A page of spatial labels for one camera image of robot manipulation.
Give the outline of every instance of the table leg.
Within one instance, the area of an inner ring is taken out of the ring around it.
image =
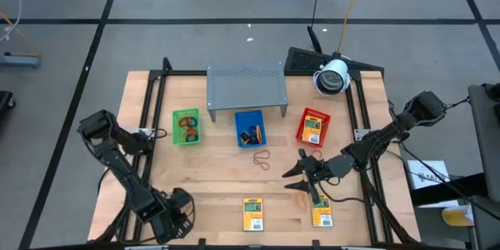
[[[209,110],[209,115],[210,115],[210,119],[212,120],[212,122],[216,122],[216,111]]]
[[[287,108],[288,108],[288,105],[280,105],[281,117],[285,117],[287,115]]]

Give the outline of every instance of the yellow box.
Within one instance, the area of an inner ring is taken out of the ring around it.
[[[320,118],[305,116],[302,140],[318,145],[320,143],[322,122]]]
[[[312,226],[313,227],[333,227],[334,221],[331,219],[330,199],[326,195],[320,194],[320,203],[312,206]]]
[[[244,198],[243,199],[243,230],[263,231],[263,199]]]

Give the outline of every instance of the blue bin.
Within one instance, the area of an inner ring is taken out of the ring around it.
[[[250,112],[236,112],[234,114],[236,121],[236,138],[237,146],[240,148],[254,148],[266,144],[266,129],[264,128],[263,112],[261,110],[253,110]],[[248,131],[249,127],[260,126],[262,132],[262,144],[257,145],[243,145],[241,142],[240,134],[243,131]]]

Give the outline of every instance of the perforated metal platform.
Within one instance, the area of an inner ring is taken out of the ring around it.
[[[207,66],[207,109],[213,122],[216,110],[280,106],[285,116],[288,106],[284,64],[273,62],[235,66]]]

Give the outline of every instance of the red basket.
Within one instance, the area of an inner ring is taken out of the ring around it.
[[[321,119],[322,128],[320,134],[320,143],[318,145],[302,140],[302,132],[304,130],[304,121],[306,116],[314,116]],[[306,145],[313,146],[315,148],[321,148],[323,146],[323,143],[325,142],[325,137],[327,136],[328,124],[330,124],[330,116],[328,114],[319,112],[314,109],[305,108],[304,113],[302,114],[302,118],[300,119],[300,123],[298,124],[297,133],[295,134],[295,140]]]

